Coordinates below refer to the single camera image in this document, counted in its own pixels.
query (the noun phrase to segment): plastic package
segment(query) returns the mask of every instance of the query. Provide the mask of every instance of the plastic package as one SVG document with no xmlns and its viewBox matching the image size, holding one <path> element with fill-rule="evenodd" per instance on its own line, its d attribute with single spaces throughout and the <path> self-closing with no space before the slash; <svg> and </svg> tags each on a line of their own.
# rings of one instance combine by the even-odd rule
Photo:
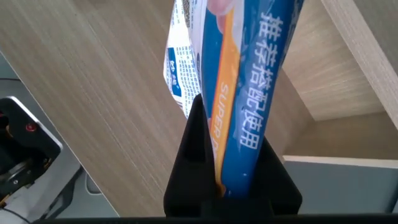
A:
<svg viewBox="0 0 398 224">
<path fill-rule="evenodd" d="M 176 1 L 164 76 L 186 116 L 193 97 L 202 93 L 224 197 L 248 194 L 275 81 L 302 4 Z"/>
</svg>

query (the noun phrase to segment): red light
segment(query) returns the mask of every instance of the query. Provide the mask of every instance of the red light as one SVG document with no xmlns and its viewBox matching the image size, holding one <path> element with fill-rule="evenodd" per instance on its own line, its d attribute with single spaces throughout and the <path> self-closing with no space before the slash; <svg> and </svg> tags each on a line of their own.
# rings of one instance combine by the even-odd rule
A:
<svg viewBox="0 0 398 224">
<path fill-rule="evenodd" d="M 36 124 L 27 124 L 25 128 L 28 132 L 34 132 L 37 130 Z"/>
</svg>

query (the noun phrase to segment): black device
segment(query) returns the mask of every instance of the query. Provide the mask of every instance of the black device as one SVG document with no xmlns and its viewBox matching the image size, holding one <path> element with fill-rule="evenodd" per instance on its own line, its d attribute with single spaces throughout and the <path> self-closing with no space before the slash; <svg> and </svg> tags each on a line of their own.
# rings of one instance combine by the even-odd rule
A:
<svg viewBox="0 0 398 224">
<path fill-rule="evenodd" d="M 60 150 L 22 103 L 0 99 L 0 208 L 15 191 L 34 184 Z"/>
<path fill-rule="evenodd" d="M 207 120 L 198 95 L 164 195 L 166 217 L 73 218 L 35 224 L 398 223 L 395 214 L 298 215 L 302 196 L 265 139 L 248 198 L 220 198 Z"/>
</svg>

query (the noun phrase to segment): wood grain panel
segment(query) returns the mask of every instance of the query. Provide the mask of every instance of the wood grain panel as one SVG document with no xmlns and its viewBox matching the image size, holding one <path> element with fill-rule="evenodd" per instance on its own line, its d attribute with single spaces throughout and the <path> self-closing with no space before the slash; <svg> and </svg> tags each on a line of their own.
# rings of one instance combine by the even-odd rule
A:
<svg viewBox="0 0 398 224">
<path fill-rule="evenodd" d="M 398 128 L 398 1 L 322 1 Z"/>
<path fill-rule="evenodd" d="M 285 155 L 398 160 L 397 149 L 398 131 L 382 112 L 318 121 Z"/>
<path fill-rule="evenodd" d="M 162 67 L 173 1 L 5 1 L 0 46 L 122 216 L 162 215 L 185 117 Z"/>
<path fill-rule="evenodd" d="M 384 110 L 318 0 L 305 1 L 283 68 L 315 120 Z"/>
<path fill-rule="evenodd" d="M 296 89 L 285 72 L 280 71 L 266 129 L 266 138 L 280 159 L 287 147 L 313 123 L 314 120 Z"/>
</svg>

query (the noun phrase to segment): orange stripe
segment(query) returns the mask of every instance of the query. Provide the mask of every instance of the orange stripe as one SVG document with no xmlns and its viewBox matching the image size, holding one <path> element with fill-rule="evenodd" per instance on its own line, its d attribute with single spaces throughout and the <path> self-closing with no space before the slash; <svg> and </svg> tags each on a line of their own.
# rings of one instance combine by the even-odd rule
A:
<svg viewBox="0 0 398 224">
<path fill-rule="evenodd" d="M 216 152 L 215 172 L 216 182 L 223 189 L 221 183 L 221 170 L 223 166 L 226 142 L 231 121 L 236 79 L 238 77 L 240 53 L 234 43 L 233 29 L 234 10 L 226 15 L 223 45 L 221 48 L 220 65 L 218 69 L 217 86 L 211 114 L 210 136 L 213 142 L 213 150 Z"/>
</svg>

